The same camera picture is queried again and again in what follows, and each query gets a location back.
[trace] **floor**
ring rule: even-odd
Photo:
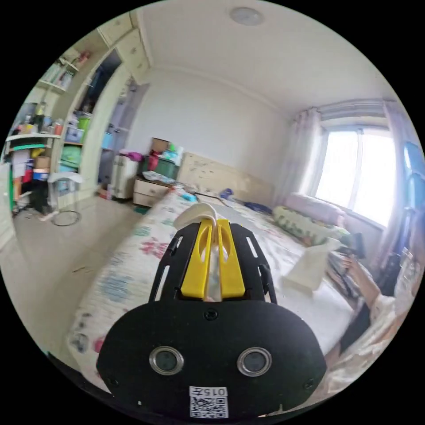
[[[65,336],[81,297],[120,242],[143,216],[132,203],[99,197],[80,202],[81,220],[68,227],[31,212],[15,219],[16,238],[0,251],[13,305],[37,345],[71,367]]]

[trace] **curtain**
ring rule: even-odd
[[[275,184],[273,206],[283,205],[292,192],[309,194],[320,153],[321,115],[317,108],[298,114],[292,122],[290,139]]]
[[[378,253],[371,262],[371,268],[375,271],[379,271],[385,267],[388,257],[394,249],[402,228],[406,182],[404,169],[404,145],[406,142],[413,142],[420,146],[413,124],[401,105],[392,100],[384,101],[384,112],[394,140],[396,155],[396,180],[394,189],[394,205],[390,221],[382,235]]]

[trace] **window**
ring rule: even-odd
[[[388,130],[329,131],[316,197],[387,226],[393,207],[395,149]]]

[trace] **bed sheet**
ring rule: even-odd
[[[84,377],[108,391],[96,370],[104,337],[127,311],[148,301],[159,261],[176,230],[174,219],[191,202],[181,192],[168,193],[134,227],[104,267],[76,312],[67,336],[67,346]],[[324,277],[314,293],[283,284],[285,276],[305,248],[273,223],[273,218],[244,206],[226,202],[218,213],[231,222],[252,230],[269,262],[278,304],[298,314],[315,333],[324,353],[342,336],[352,316],[352,308]],[[211,261],[210,296],[219,293],[217,261]]]

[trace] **pink cloth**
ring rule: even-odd
[[[124,150],[120,151],[121,156],[126,156],[130,158],[132,161],[140,162],[143,159],[143,155],[139,152],[126,152]]]
[[[300,193],[291,193],[285,199],[285,207],[326,224],[343,227],[345,212],[335,205]]]

